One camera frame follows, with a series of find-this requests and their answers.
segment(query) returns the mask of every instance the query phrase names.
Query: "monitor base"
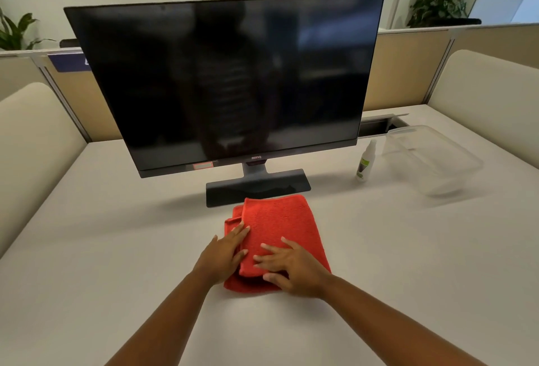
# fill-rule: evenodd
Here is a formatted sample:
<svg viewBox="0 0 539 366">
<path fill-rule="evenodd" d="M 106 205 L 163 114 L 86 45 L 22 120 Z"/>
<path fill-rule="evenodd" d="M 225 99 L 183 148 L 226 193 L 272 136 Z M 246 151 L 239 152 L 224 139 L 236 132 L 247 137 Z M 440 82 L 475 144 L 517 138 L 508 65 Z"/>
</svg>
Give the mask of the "monitor base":
<svg viewBox="0 0 539 366">
<path fill-rule="evenodd" d="M 218 207 L 242 204 L 246 198 L 279 197 L 310 190 L 303 169 L 268 173 L 265 160 L 257 165 L 243 166 L 240 179 L 214 181 L 206 184 L 206 206 Z"/>
</svg>

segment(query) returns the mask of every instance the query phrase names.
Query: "finger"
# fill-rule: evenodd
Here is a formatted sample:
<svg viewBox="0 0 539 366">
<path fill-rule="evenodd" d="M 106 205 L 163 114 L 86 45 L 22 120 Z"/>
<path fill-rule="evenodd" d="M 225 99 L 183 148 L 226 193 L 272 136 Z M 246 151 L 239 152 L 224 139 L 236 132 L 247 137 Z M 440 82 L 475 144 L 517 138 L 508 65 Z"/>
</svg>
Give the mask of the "finger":
<svg viewBox="0 0 539 366">
<path fill-rule="evenodd" d="M 286 245 L 289 245 L 292 247 L 292 249 L 301 249 L 301 245 L 299 245 L 297 242 L 287 240 L 285 237 L 281 237 L 281 241 L 284 242 Z"/>
<path fill-rule="evenodd" d="M 286 264 L 284 260 L 271 260 L 260 262 L 255 265 L 257 268 L 267 269 L 271 272 L 286 271 Z"/>
<path fill-rule="evenodd" d="M 241 242 L 245 239 L 245 237 L 247 236 L 247 234 L 249 233 L 250 230 L 251 230 L 251 227 L 247 226 L 244 229 L 242 229 L 241 232 L 238 235 L 236 235 L 234 237 L 234 239 L 233 239 L 234 247 L 237 247 L 238 245 L 241 244 Z"/>
<path fill-rule="evenodd" d="M 253 255 L 253 260 L 258 262 L 268 262 L 275 260 L 282 260 L 281 254 L 268 254 L 268 255 Z"/>
<path fill-rule="evenodd" d="M 234 238 L 236 235 L 238 235 L 238 233 L 243 229 L 243 226 L 245 225 L 245 223 L 242 221 L 238 224 L 237 227 L 235 227 L 230 233 L 228 233 L 226 236 L 228 238 Z"/>
<path fill-rule="evenodd" d="M 234 270 L 238 268 L 239 263 L 245 258 L 247 252 L 249 252 L 248 249 L 242 249 L 239 253 L 234 255 L 234 257 L 232 258 L 232 266 L 234 267 Z"/>
<path fill-rule="evenodd" d="M 266 249 L 268 251 L 271 251 L 272 253 L 274 254 L 278 254 L 280 252 L 285 252 L 288 248 L 279 248 L 279 247 L 274 247 L 273 245 L 267 245 L 267 244 L 260 244 L 260 246 L 263 248 L 263 249 Z"/>
<path fill-rule="evenodd" d="M 290 292 L 292 290 L 292 282 L 281 274 L 264 274 L 262 278 L 264 281 L 277 285 L 283 291 Z"/>
</svg>

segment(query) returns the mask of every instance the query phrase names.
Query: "plastic container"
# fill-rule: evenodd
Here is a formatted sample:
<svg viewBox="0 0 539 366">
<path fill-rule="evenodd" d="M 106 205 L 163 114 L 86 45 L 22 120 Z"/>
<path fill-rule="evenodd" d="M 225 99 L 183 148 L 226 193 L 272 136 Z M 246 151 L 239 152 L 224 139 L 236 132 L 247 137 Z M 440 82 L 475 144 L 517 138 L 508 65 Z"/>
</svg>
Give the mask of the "plastic container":
<svg viewBox="0 0 539 366">
<path fill-rule="evenodd" d="M 428 126 L 389 131 L 382 156 L 425 195 L 461 190 L 483 168 L 482 160 Z"/>
</svg>

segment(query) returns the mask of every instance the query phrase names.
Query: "cleaning spray bottle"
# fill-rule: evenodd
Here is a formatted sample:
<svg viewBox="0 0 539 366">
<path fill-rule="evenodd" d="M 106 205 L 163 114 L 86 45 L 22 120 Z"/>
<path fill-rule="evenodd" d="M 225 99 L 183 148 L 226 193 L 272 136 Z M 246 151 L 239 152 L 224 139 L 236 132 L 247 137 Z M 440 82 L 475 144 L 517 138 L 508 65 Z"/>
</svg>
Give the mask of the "cleaning spray bottle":
<svg viewBox="0 0 539 366">
<path fill-rule="evenodd" d="M 369 178 L 371 169 L 373 168 L 374 159 L 376 158 L 376 139 L 371 140 L 366 150 L 361 156 L 360 165 L 357 168 L 357 181 L 364 182 Z"/>
</svg>

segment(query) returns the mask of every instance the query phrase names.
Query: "hand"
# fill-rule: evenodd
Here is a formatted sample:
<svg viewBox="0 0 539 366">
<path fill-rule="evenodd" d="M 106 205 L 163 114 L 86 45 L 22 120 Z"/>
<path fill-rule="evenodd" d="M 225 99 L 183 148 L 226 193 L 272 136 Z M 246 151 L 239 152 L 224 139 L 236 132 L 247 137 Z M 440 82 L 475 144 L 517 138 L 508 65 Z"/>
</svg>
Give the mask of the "hand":
<svg viewBox="0 0 539 366">
<path fill-rule="evenodd" d="M 292 249 L 261 244 L 273 254 L 253 257 L 259 262 L 257 267 L 271 271 L 269 274 L 264 274 L 264 280 L 274 283 L 292 295 L 322 298 L 332 275 L 297 242 L 289 241 L 285 237 L 282 237 L 281 241 Z M 278 271 L 286 271 L 289 278 L 274 274 Z"/>
<path fill-rule="evenodd" d="M 213 237 L 202 254 L 200 254 L 193 272 L 203 274 L 212 286 L 224 282 L 232 275 L 241 260 L 247 255 L 246 249 L 234 254 L 236 247 L 240 245 L 251 229 L 249 226 L 245 228 L 243 226 L 242 221 L 221 240 L 218 240 L 217 236 Z"/>
</svg>

